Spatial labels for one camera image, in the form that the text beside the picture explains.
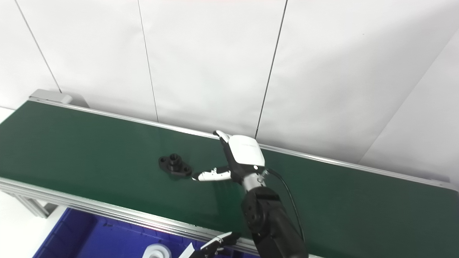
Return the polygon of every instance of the robotic finger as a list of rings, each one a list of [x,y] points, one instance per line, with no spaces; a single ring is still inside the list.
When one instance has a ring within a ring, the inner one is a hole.
[[[231,179],[228,166],[213,168],[211,171],[196,173],[191,177],[195,181],[222,181]]]
[[[240,233],[224,233],[216,236],[198,250],[195,250],[193,244],[190,243],[185,251],[183,251],[183,253],[179,256],[179,258],[213,258],[217,253],[224,253],[223,246],[236,244],[236,241],[240,237]]]

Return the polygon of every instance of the black cable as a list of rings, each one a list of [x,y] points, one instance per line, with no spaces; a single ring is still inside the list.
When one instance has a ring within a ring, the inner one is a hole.
[[[297,206],[295,204],[295,201],[293,200],[293,196],[291,195],[291,192],[290,192],[290,189],[287,186],[287,183],[285,183],[285,181],[282,178],[282,176],[279,173],[277,173],[276,171],[274,171],[273,169],[267,168],[266,171],[268,172],[268,174],[273,174],[275,177],[277,177],[284,184],[284,187],[287,190],[288,196],[290,197],[290,201],[291,201],[291,204],[293,206],[293,210],[295,211],[295,215],[297,217],[298,227],[300,228],[301,238],[303,239],[303,242],[306,243],[306,240],[304,238],[303,226],[301,226],[300,215],[298,214]]]

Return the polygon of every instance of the black flange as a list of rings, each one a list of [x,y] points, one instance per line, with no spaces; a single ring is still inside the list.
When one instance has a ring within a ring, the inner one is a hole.
[[[178,176],[191,175],[191,167],[182,161],[182,157],[176,153],[159,158],[159,167],[167,173]]]

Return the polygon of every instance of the green conveyor belt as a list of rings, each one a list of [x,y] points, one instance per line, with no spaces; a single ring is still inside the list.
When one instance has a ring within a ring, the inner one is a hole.
[[[157,160],[173,152],[195,171],[226,164],[214,139],[33,101],[0,124],[0,177],[249,237],[242,188],[169,176]],[[456,191],[263,153],[291,188],[312,254],[459,257]],[[269,179],[268,185],[291,215],[281,184]]]

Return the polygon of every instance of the white robotic hand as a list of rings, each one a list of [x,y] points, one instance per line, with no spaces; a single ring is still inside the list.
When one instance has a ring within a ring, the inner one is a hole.
[[[262,173],[265,161],[260,146],[254,138],[244,135],[228,135],[222,131],[213,134],[220,138],[228,166],[215,167],[210,171],[194,174],[193,180],[221,181],[232,179],[246,190],[264,186]]]
[[[216,236],[198,250],[195,250],[193,244],[190,243],[179,258],[212,258],[224,251],[223,246],[236,244],[240,236],[240,233],[235,232],[224,233]]]

